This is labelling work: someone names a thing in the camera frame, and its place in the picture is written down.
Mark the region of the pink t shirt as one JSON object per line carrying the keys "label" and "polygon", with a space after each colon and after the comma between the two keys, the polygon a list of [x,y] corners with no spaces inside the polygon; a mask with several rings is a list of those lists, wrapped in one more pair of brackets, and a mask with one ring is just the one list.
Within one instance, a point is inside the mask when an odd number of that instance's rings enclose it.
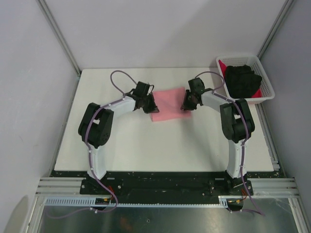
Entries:
{"label": "pink t shirt", "polygon": [[190,111],[181,110],[185,93],[184,87],[155,91],[153,96],[159,112],[151,114],[151,121],[160,122],[179,118],[191,118]]}

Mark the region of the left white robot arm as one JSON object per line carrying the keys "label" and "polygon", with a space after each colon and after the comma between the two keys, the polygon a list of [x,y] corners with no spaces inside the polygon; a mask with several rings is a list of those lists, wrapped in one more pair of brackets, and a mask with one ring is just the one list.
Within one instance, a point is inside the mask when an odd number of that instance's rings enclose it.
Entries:
{"label": "left white robot arm", "polygon": [[143,109],[144,113],[158,113],[153,93],[139,97],[127,94],[119,100],[105,105],[90,103],[83,115],[78,134],[88,147],[88,175],[93,178],[90,188],[97,194],[107,190],[107,181],[102,179],[107,173],[104,161],[104,148],[108,142],[113,121],[118,117]]}

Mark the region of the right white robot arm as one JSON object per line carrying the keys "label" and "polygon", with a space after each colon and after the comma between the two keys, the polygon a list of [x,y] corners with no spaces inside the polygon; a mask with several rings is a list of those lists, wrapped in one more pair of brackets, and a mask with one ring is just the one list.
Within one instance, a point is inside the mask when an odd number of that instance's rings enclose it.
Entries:
{"label": "right white robot arm", "polygon": [[245,154],[247,142],[255,130],[248,103],[244,99],[232,100],[211,89],[202,93],[185,91],[181,110],[193,111],[197,105],[207,106],[220,113],[221,127],[228,140],[228,165],[225,170],[224,189],[230,195],[244,191],[250,195],[247,184]]}

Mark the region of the red t shirt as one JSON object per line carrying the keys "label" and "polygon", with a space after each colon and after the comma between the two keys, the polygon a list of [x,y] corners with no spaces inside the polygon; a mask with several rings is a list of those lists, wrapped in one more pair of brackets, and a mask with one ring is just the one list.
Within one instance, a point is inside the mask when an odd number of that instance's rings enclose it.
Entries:
{"label": "red t shirt", "polygon": [[225,77],[225,71],[226,71],[227,66],[221,60],[218,60],[218,64],[220,66],[223,77]]}

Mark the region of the black t shirt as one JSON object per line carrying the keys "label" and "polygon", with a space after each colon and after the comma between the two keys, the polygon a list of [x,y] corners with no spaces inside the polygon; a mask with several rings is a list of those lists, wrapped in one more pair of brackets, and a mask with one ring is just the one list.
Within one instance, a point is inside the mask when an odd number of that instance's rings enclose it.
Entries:
{"label": "black t shirt", "polygon": [[256,74],[250,66],[227,66],[225,83],[232,98],[252,98],[260,89],[262,77]]}

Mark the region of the white plastic basket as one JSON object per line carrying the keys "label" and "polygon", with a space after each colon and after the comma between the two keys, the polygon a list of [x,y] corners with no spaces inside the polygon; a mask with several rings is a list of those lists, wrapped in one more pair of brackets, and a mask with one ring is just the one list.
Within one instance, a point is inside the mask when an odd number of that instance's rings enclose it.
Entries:
{"label": "white plastic basket", "polygon": [[243,66],[243,65],[250,66],[251,69],[256,74],[262,77],[260,91],[258,91],[258,93],[261,93],[261,95],[260,96],[258,95],[258,98],[254,97],[254,98],[246,99],[248,104],[260,104],[266,100],[271,100],[275,97],[275,92],[270,83],[270,80],[257,56],[247,54],[247,53],[218,56],[216,58],[216,64],[217,64],[219,73],[222,75],[220,66],[218,64],[218,60],[221,60],[226,66],[234,66],[234,67]]}

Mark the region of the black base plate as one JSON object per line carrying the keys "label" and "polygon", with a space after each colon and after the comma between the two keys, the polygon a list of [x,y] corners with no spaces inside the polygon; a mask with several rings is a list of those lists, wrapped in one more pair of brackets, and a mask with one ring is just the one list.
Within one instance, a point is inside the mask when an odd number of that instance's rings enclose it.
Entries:
{"label": "black base plate", "polygon": [[114,193],[118,201],[164,203],[198,203],[215,196],[243,198],[247,194],[238,190],[229,193],[225,172],[138,172],[109,171],[98,183],[86,172],[53,171],[51,177],[84,178],[82,195],[108,195]]}

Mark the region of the right aluminium frame post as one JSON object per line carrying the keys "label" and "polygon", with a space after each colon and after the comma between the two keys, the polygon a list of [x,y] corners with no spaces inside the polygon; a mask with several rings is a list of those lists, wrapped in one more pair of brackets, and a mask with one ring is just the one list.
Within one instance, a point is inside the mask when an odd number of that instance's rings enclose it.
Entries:
{"label": "right aluminium frame post", "polygon": [[280,12],[278,13],[271,29],[269,30],[259,52],[257,53],[257,57],[261,59],[265,52],[268,50],[271,45],[273,39],[275,38],[277,32],[280,30],[282,24],[285,22],[292,8],[294,7],[296,0],[286,0],[282,5]]}

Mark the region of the aluminium frame post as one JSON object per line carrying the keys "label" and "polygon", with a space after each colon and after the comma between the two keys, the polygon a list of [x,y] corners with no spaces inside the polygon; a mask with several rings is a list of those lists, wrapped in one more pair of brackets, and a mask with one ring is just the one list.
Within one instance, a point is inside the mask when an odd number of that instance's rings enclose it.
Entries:
{"label": "aluminium frame post", "polygon": [[259,52],[257,53],[257,57],[261,59],[265,52],[268,50],[271,45],[273,39],[275,38],[277,32],[280,30],[282,24],[285,22],[292,8],[294,7],[296,0],[286,0],[282,5],[280,12],[278,13],[271,29],[269,30]]}
{"label": "aluminium frame post", "polygon": [[65,53],[69,63],[71,64],[73,70],[77,74],[77,76],[81,76],[82,71],[80,70],[78,63],[76,62],[76,59],[74,58],[71,49],[69,48],[66,39],[61,32],[58,23],[55,20],[55,17],[53,16],[52,11],[50,10],[47,2],[45,0],[36,0],[36,3],[38,4],[43,16],[45,17],[47,23],[49,24],[56,40],[58,41],[60,47],[62,48],[63,52]]}

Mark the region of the aluminium frame rail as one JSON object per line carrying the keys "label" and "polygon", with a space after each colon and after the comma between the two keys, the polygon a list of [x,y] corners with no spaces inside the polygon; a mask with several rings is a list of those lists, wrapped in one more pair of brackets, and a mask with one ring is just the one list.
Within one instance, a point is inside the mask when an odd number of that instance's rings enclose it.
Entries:
{"label": "aluminium frame rail", "polygon": [[[45,177],[41,178],[36,190],[41,196],[80,195],[84,178]],[[294,178],[251,178],[256,198],[297,198],[300,196]]]}

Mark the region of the left aluminium frame post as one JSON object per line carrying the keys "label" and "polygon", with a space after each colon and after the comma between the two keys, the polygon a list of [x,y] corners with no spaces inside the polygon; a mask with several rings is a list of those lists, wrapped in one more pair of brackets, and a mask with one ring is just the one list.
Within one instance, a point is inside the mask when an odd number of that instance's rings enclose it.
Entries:
{"label": "left aluminium frame post", "polygon": [[65,53],[69,63],[71,64],[73,70],[77,74],[77,76],[81,76],[82,71],[80,70],[78,63],[76,62],[76,59],[74,58],[71,49],[69,48],[66,39],[61,32],[58,23],[55,20],[55,17],[53,16],[52,11],[50,10],[47,2],[45,0],[36,0],[36,3],[38,4],[43,16],[45,17],[47,23],[49,24],[56,40],[58,41],[60,47],[62,48],[63,52]]}

